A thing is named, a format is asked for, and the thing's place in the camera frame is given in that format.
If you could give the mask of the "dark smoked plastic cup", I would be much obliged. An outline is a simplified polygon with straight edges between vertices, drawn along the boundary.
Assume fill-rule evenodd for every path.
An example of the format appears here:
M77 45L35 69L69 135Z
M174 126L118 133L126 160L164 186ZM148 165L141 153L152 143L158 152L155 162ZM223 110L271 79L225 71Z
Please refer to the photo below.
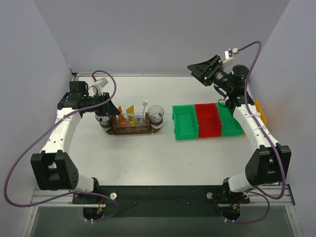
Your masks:
M95 115L96 120L99 122L100 126L105 132L112 128L111 118L109 116L98 116Z

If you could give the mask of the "orange toothpaste tube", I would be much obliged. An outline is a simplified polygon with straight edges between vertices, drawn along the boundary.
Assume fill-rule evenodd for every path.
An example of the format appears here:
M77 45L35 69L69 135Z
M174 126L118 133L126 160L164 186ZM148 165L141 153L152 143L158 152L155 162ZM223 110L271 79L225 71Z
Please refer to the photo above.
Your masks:
M118 108L120 115L118 115L118 120L120 122L121 127L126 128L126 119L124 117L124 115L122 114L122 108L121 106L119 106Z

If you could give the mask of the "yellow toothpaste tube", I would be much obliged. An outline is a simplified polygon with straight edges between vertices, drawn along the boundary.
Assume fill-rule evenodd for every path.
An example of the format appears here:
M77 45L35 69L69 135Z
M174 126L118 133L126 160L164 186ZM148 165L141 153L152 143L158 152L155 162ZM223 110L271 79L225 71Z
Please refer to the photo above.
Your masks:
M134 114L134 106L130 106L129 108L126 109L126 113L127 114ZM129 125L131 127L134 127L135 126L135 117L133 116L128 116L128 121L129 121Z

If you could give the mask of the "clear acrylic toothbrush holder rack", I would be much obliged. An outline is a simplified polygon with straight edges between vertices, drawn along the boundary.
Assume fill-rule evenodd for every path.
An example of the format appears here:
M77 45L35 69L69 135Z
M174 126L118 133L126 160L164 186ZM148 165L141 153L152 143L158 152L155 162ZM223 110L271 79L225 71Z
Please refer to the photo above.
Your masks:
M129 125L128 116L124 116L126 119L126 128L121 127L118 116L112 117L112 128L113 131L118 133L123 132L140 132L145 131L149 128L150 122L148 118L148 114L145 113L145 117L142 122L140 122L140 118L135 118L135 126L131 127Z

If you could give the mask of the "light blue toothbrush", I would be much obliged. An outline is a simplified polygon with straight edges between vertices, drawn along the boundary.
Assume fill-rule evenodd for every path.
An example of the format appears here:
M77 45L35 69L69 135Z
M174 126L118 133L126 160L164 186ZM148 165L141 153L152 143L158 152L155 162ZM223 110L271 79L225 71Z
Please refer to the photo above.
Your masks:
M120 113L120 115L132 117L132 118L138 118L138 119L143 119L144 118L144 115L142 113L141 114Z

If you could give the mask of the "white toothbrush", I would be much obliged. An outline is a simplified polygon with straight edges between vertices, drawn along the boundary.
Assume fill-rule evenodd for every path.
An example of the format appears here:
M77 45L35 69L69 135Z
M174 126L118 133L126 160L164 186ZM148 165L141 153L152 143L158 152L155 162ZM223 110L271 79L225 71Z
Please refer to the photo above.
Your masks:
M142 110L142 117L140 119L140 122L142 122L144 117L145 117L145 108L146 108L147 105L148 105L148 100L144 100L142 102L143 110Z

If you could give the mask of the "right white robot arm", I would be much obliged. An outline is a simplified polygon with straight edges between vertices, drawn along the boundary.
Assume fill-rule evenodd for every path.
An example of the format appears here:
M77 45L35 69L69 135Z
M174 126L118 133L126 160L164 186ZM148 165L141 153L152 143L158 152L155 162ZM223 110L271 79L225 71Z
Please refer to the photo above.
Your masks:
M231 72L224 71L220 56L188 65L188 70L204 86L214 89L225 98L225 105L232 117L242 127L252 147L253 155L245 171L228 179L230 192L240 193L260 185L281 182L285 185L291 158L291 149L281 145L273 137L261 119L254 101L246 88L249 69L244 65L233 66Z

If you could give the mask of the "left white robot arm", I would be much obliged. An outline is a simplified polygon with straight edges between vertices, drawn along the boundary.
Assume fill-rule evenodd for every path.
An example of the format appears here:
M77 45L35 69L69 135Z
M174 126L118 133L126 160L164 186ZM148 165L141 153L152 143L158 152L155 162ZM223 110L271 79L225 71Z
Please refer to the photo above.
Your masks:
M84 192L83 196L88 202L100 200L101 190L95 187L96 178L79 174L69 156L69 149L76 126L84 114L83 108L95 113L104 131L110 130L111 118L120 115L118 108L109 100L109 93L103 91L107 83L106 78L96 80L91 86L93 95L88 93L90 86L86 82L69 83L69 92L57 105L57 126L41 152L31 157L31 166L40 190Z

